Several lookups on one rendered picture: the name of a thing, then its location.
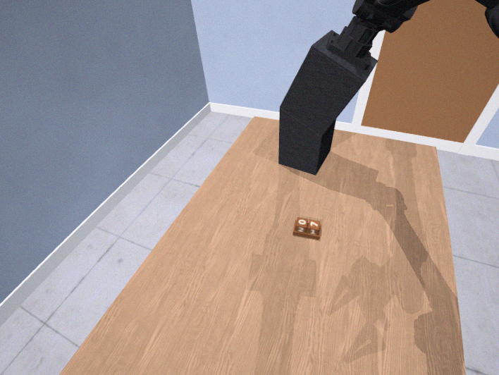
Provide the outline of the brown wooden number cube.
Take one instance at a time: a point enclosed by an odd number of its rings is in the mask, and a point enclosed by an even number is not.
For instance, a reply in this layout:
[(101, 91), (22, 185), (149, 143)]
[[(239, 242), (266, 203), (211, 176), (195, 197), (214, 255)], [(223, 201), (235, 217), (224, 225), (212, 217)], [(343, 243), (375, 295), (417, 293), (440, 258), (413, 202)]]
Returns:
[(307, 224), (308, 224), (308, 219), (297, 218), (295, 231), (306, 233), (307, 232)]
[(315, 220), (310, 219), (307, 233), (318, 235), (319, 234), (319, 227), (320, 227), (320, 221), (315, 221)]

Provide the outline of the brown wooden tray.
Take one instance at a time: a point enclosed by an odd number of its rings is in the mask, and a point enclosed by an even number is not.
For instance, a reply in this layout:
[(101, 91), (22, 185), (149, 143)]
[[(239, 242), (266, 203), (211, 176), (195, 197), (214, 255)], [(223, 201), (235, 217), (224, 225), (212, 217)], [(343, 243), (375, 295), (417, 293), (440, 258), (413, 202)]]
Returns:
[(310, 234), (310, 233), (307, 233), (307, 232), (303, 233), (303, 232), (295, 231), (296, 223), (297, 223), (297, 220), (295, 220), (295, 225), (294, 225), (294, 229), (293, 229), (293, 234), (292, 235), (296, 235), (296, 236), (300, 236), (300, 237), (304, 237), (304, 238), (311, 238), (311, 239), (319, 240), (320, 234), (321, 234), (321, 224), (320, 224), (320, 227), (319, 227), (319, 234), (315, 235), (315, 234)]

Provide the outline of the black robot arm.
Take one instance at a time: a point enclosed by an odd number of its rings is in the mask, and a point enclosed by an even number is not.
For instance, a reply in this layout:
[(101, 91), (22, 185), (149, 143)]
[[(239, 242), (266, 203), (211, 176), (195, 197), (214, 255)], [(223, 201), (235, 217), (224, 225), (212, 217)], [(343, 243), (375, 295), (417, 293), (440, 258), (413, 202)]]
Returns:
[[(371, 62), (369, 50), (378, 32), (395, 32), (405, 21), (411, 19), (417, 5), (427, 1), (430, 0), (356, 0), (352, 9), (355, 16), (340, 35), (332, 32), (326, 49), (366, 70)], [(475, 1), (486, 7), (486, 20), (499, 39), (499, 0)]]

